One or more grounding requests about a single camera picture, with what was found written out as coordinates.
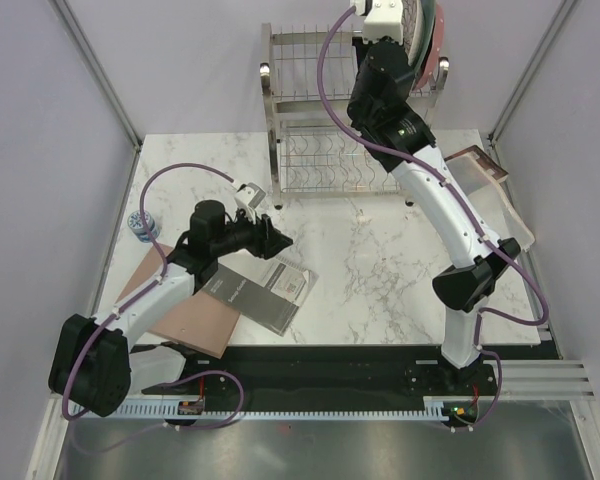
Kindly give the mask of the pink dotted scalloped plate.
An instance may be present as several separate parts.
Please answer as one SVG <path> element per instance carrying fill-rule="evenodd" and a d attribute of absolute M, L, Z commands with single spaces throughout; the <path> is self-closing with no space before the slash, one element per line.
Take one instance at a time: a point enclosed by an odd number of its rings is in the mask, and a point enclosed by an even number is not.
<path fill-rule="evenodd" d="M 442 7 L 433 1 L 435 15 L 432 17 L 432 29 L 429 35 L 426 56 L 421 62 L 420 72 L 417 76 L 417 82 L 414 85 L 415 90 L 423 89 L 432 79 L 435 70 L 439 64 L 442 46 L 444 43 L 445 17 Z"/>

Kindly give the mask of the floral patterned orange-rim bowl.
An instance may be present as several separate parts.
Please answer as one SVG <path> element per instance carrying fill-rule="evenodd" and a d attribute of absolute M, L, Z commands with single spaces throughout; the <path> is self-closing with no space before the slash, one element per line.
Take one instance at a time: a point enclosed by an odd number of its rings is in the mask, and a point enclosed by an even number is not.
<path fill-rule="evenodd" d="M 420 0 L 403 0 L 402 6 L 403 45 L 410 52 L 419 46 L 424 13 Z"/>

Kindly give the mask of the teal ceramic plate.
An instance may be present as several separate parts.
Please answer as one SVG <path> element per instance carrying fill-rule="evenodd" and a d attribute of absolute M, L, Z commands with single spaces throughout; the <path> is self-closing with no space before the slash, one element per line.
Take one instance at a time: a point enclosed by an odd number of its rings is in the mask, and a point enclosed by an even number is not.
<path fill-rule="evenodd" d="M 420 44 L 417 51 L 418 56 L 416 57 L 416 60 L 413 65 L 414 71 L 416 73 L 421 72 L 425 63 L 426 56 L 429 52 L 436 16 L 435 0 L 421 0 L 420 3 L 423 13 L 423 26 L 421 29 Z"/>

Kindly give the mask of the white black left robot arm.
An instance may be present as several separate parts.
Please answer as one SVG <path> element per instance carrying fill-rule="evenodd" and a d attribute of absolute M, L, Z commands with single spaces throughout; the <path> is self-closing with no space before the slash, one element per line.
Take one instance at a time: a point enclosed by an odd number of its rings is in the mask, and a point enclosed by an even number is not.
<path fill-rule="evenodd" d="M 240 209 L 230 220 L 223 203 L 199 202 L 188 230 L 153 276 L 110 311 L 74 314 L 64 322 L 48 380 L 62 397 L 64 417 L 79 417 L 70 412 L 71 405 L 106 417 L 128 394 L 154 386 L 169 385 L 178 393 L 195 389 L 200 371 L 184 353 L 170 344 L 137 351 L 138 340 L 211 280 L 219 258 L 246 250 L 269 260 L 292 244 L 266 214 Z"/>

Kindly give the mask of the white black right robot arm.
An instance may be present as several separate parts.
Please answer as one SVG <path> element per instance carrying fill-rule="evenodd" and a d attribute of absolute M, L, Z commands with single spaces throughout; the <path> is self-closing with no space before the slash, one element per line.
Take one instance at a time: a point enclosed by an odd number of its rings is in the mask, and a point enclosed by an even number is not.
<path fill-rule="evenodd" d="M 483 221 L 448 170 L 432 131 L 409 106 L 415 71 L 404 47 L 389 39 L 371 44 L 356 39 L 353 45 L 351 125 L 370 155 L 422 208 L 452 262 L 432 281 L 445 306 L 441 353 L 446 362 L 437 377 L 445 391 L 461 393 L 474 381 L 478 312 L 521 247 Z"/>

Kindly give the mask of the stainless steel dish rack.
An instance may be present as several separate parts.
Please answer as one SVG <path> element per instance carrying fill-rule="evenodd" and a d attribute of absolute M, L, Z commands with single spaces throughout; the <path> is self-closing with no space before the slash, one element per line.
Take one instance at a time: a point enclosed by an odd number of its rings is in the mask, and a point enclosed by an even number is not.
<path fill-rule="evenodd" d="M 268 137 L 271 201 L 281 209 L 302 198 L 399 195 L 407 197 L 363 146 L 344 135 L 323 109 L 316 86 L 317 60 L 326 31 L 275 32 L 261 25 L 260 83 Z M 327 98 L 342 122 L 357 72 L 354 40 L 339 31 L 325 57 Z M 450 62 L 441 50 L 433 79 L 412 90 L 410 107 L 428 124 L 445 87 Z"/>

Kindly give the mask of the grey setup guide booklet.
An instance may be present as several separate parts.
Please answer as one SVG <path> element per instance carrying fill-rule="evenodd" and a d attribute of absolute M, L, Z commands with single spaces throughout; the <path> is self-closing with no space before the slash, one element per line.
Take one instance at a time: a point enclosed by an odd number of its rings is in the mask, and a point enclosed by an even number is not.
<path fill-rule="evenodd" d="M 203 291 L 282 336 L 318 279 L 314 271 L 281 255 L 263 260 L 241 252 L 219 260 Z"/>

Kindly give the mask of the pink notebook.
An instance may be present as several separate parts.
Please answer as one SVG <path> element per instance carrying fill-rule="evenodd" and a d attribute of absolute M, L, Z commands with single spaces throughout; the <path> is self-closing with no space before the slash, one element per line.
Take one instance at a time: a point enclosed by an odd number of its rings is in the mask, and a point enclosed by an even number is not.
<path fill-rule="evenodd" d="M 143 337 L 153 336 L 221 358 L 239 318 L 237 310 L 200 291 L 173 307 Z"/>

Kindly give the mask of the blue white round tin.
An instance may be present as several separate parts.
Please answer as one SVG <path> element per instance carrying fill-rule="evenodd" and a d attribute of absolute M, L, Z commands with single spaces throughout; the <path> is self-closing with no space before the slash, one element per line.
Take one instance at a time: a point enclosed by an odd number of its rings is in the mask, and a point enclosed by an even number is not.
<path fill-rule="evenodd" d="M 127 218 L 127 226 L 142 243 L 150 243 L 150 237 L 157 239 L 160 235 L 160 226 L 148 211 L 142 213 L 136 210 L 131 213 Z"/>

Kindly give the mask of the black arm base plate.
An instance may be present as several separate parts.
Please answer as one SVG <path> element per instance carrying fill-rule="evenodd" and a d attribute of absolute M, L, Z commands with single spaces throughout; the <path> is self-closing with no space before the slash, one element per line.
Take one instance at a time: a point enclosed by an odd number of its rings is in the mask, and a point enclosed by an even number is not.
<path fill-rule="evenodd" d="M 226 409 L 266 407 L 417 407 L 426 396 L 495 393 L 487 359 L 462 374 L 437 346 L 230 346 L 216 359 L 183 348 L 182 385 L 149 395 L 202 394 Z"/>

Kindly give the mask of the aluminium front rail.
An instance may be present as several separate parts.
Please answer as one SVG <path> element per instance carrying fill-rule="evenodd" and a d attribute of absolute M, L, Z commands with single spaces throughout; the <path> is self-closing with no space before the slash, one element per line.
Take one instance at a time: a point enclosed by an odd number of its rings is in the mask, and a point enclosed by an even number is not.
<path fill-rule="evenodd" d="M 548 358 L 544 353 L 535 353 L 529 348 L 502 347 L 495 351 L 501 355 L 500 360 L 490 356 L 482 358 L 487 359 L 495 372 L 496 391 L 493 395 L 487 397 L 426 396 L 424 399 L 429 397 L 447 403 L 471 402 L 473 399 L 486 401 L 498 395 L 503 400 L 534 401 L 587 398 L 593 394 L 586 370 L 579 361 Z M 175 385 L 161 387 L 180 386 L 182 383 L 180 378 Z M 125 400 L 143 394 L 142 391 L 128 394 Z M 156 396 L 193 399 L 200 397 L 205 401 L 202 394 Z"/>

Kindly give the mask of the aluminium frame post left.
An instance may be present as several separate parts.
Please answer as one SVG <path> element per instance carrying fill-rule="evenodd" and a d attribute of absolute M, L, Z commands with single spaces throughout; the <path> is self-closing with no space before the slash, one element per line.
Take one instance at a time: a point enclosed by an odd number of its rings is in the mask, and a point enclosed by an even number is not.
<path fill-rule="evenodd" d="M 50 6 L 58 16 L 69 39 L 76 48 L 78 55 L 85 64 L 104 100 L 110 107 L 118 124 L 135 151 L 140 151 L 143 145 L 138 130 L 126 112 L 119 95 L 111 83 L 103 65 L 91 45 L 78 17 L 70 2 L 66 0 L 50 0 Z"/>

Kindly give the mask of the aluminium frame post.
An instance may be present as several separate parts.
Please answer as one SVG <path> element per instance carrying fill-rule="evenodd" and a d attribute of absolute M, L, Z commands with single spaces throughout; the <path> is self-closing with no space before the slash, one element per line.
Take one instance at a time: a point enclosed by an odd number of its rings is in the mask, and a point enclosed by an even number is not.
<path fill-rule="evenodd" d="M 91 45 L 78 17 L 70 2 L 66 0 L 50 0 L 50 6 L 58 16 L 69 39 L 76 48 L 78 55 L 85 64 L 104 100 L 110 107 L 118 124 L 135 151 L 140 151 L 143 145 L 138 130 L 126 112 L 119 95 L 111 83 L 103 65 Z"/>
<path fill-rule="evenodd" d="M 551 20 L 545 28 L 539 42 L 537 43 L 531 57 L 526 63 L 521 76 L 515 84 L 504 108 L 500 112 L 493 128 L 487 135 L 491 146 L 495 146 L 504 134 L 514 114 L 519 109 L 529 88 L 539 74 L 544 60 L 548 57 L 560 35 L 565 29 L 570 18 L 579 6 L 579 0 L 562 0 Z"/>

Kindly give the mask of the aluminium frame post right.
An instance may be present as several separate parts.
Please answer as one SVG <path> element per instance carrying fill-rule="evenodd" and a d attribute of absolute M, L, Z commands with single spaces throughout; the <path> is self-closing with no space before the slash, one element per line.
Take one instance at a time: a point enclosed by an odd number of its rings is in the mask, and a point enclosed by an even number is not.
<path fill-rule="evenodd" d="M 579 0 L 562 0 L 551 20 L 545 28 L 539 42 L 537 43 L 531 57 L 526 63 L 521 76 L 515 84 L 504 108 L 500 112 L 493 128 L 487 135 L 491 146 L 495 146 L 504 134 L 514 114 L 519 109 L 529 88 L 539 74 L 544 60 L 548 57 L 560 35 L 565 29 L 570 18 L 579 6 Z"/>

